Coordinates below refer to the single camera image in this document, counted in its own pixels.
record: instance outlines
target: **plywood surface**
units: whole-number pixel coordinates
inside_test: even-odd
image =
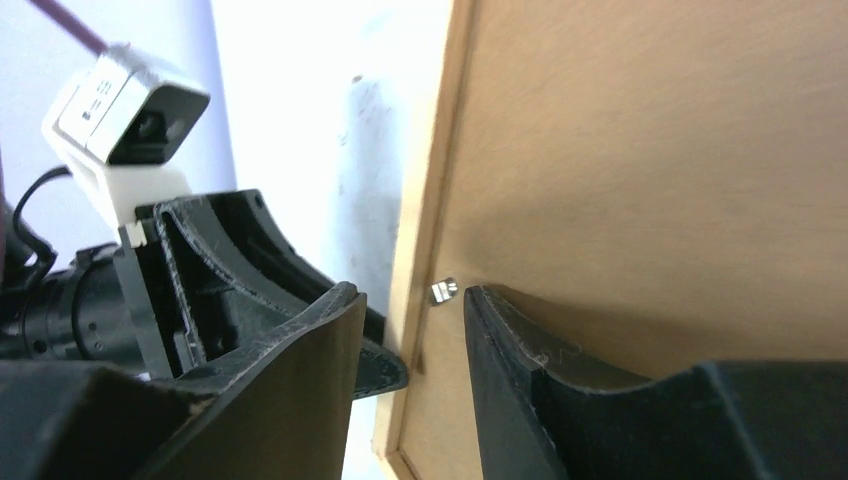
[[[433,279],[653,377],[848,357],[848,3],[480,0],[470,32]],[[421,479],[481,477],[461,313],[417,328]]]

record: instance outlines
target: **purple cable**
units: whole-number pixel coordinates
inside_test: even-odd
[[[54,0],[29,0],[30,3],[38,7],[45,15],[52,18],[72,37],[83,44],[91,53],[100,55],[109,47],[106,42],[94,33],[84,23],[74,16],[67,8],[60,5]]]

